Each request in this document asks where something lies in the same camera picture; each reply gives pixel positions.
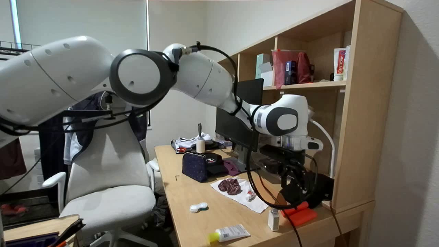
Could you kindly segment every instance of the wooden desk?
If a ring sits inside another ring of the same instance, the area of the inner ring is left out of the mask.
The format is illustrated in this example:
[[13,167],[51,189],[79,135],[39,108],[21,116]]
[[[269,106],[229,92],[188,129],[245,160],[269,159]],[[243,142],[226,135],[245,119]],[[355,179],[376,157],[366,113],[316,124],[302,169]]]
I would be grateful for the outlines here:
[[[10,240],[17,240],[26,237],[42,235],[42,234],[48,234],[52,232],[59,232],[59,234],[61,234],[78,219],[79,219],[79,215],[73,214],[62,218],[56,218],[43,222],[38,222],[35,224],[17,227],[14,229],[4,231],[4,238],[6,241],[10,241]],[[73,246],[82,247],[83,240],[81,236],[81,231],[77,232],[77,234],[70,237],[67,240],[67,243],[71,247]]]
[[[281,216],[279,231],[273,232],[267,223],[269,208],[258,214],[219,194],[210,186],[210,183],[230,176],[212,178],[208,182],[199,183],[181,173],[183,155],[176,154],[170,145],[156,146],[155,153],[180,246],[209,246],[207,242],[209,233],[214,232],[215,229],[236,224],[242,224],[251,237],[219,243],[219,246],[299,246],[288,220]],[[216,150],[215,153],[223,158],[229,157],[221,150]],[[256,173],[252,175],[256,186],[261,188],[262,196],[273,203],[271,197],[262,188],[258,175]],[[239,177],[248,179],[246,174],[240,174]],[[263,174],[263,177],[264,184],[274,195],[277,195],[280,182],[270,179],[267,174]],[[190,205],[200,202],[207,202],[209,209],[196,214],[191,213]],[[343,232],[357,229],[354,234],[351,234],[350,247],[363,246],[368,226],[368,217],[365,217],[365,214],[370,214],[372,208],[373,203],[367,203],[337,214]],[[334,246],[338,230],[331,212],[324,207],[314,210],[318,217],[298,227],[303,246]]]

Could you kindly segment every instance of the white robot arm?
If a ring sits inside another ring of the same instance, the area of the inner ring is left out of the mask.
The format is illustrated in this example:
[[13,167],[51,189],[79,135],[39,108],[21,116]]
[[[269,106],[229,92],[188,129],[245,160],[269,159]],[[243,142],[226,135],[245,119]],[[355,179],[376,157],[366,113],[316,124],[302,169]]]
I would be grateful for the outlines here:
[[[175,58],[175,51],[181,56]],[[37,125],[100,91],[147,106],[174,89],[229,113],[237,109],[230,74],[181,44],[163,52],[130,49],[114,57],[91,37],[60,40],[2,63],[0,86],[0,147],[17,138],[11,125]],[[253,124],[242,109],[253,116]],[[235,116],[248,128],[290,136],[292,150],[323,148],[320,140],[307,136],[309,111],[303,96],[283,95],[263,106],[243,102],[242,109]]]

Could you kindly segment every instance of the white box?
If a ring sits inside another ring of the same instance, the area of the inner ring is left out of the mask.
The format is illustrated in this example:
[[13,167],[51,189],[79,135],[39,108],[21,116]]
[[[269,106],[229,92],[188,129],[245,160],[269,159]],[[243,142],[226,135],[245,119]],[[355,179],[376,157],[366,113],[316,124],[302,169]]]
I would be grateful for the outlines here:
[[270,62],[263,63],[259,66],[261,78],[264,79],[264,87],[273,86],[273,68]]

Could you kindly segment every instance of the box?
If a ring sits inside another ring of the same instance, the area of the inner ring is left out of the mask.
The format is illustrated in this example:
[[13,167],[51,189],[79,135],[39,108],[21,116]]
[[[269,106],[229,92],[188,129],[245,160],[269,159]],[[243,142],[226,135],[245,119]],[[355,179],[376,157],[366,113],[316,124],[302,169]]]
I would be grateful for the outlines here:
[[264,87],[273,86],[273,68],[270,62],[263,63],[259,66],[261,78],[264,79]]
[[268,54],[259,54],[256,56],[256,75],[255,75],[255,79],[260,79],[261,77],[261,70],[259,69],[259,67],[261,66],[261,64],[266,63],[266,62],[270,62],[270,55]]
[[297,84],[297,63],[288,61],[285,63],[285,81],[284,85]]

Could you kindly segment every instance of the chair armrest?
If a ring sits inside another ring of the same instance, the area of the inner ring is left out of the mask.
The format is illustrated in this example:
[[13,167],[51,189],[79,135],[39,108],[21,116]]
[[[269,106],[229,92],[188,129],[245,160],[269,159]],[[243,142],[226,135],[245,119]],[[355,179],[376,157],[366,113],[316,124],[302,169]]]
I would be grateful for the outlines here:
[[59,213],[64,209],[64,186],[65,186],[65,172],[58,172],[43,182],[42,188],[51,188],[58,185],[58,209]]
[[158,167],[158,162],[156,159],[150,160],[148,162],[148,164],[154,171],[160,171],[160,168]]

